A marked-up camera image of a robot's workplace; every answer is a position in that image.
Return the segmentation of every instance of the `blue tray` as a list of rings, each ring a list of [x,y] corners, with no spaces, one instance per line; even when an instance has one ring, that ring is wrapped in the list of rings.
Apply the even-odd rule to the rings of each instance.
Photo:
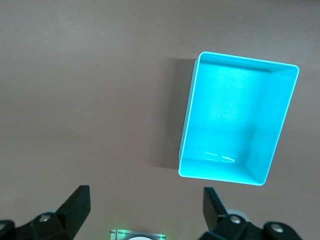
[[[291,64],[202,52],[193,69],[180,176],[263,185],[298,75]]]

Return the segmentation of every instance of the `screw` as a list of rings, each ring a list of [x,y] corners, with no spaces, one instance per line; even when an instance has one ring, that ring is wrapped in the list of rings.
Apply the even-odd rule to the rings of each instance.
[[[46,221],[48,221],[50,218],[51,218],[50,215],[41,215],[41,217],[40,217],[40,219],[39,219],[39,222],[40,222],[40,223],[46,222]]]
[[[272,228],[272,230],[276,231],[277,233],[284,232],[284,229],[279,224],[276,224],[276,223],[271,224],[271,228]]]
[[[235,216],[235,215],[232,215],[232,216],[230,217],[230,220],[231,220],[231,222],[233,222],[234,224],[239,224],[239,223],[241,223],[240,218],[238,218],[238,217]]]

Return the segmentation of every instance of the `gray table surface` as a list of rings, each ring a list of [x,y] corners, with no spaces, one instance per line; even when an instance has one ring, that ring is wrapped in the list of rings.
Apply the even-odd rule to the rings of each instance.
[[[204,186],[261,227],[320,236],[320,2],[0,1],[0,219],[22,225],[90,185],[77,240],[110,229],[196,240]],[[182,178],[202,51],[300,67],[263,186]]]

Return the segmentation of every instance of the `white round object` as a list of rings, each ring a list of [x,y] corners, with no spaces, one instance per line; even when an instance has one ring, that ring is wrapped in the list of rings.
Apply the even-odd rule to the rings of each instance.
[[[130,240],[152,240],[152,239],[144,236],[134,236],[133,238],[130,238]]]

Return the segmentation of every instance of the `blue plastic bin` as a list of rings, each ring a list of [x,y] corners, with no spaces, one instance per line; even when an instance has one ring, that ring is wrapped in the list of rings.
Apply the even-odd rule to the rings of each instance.
[[[291,64],[202,52],[193,69],[180,176],[263,185],[298,75]]]

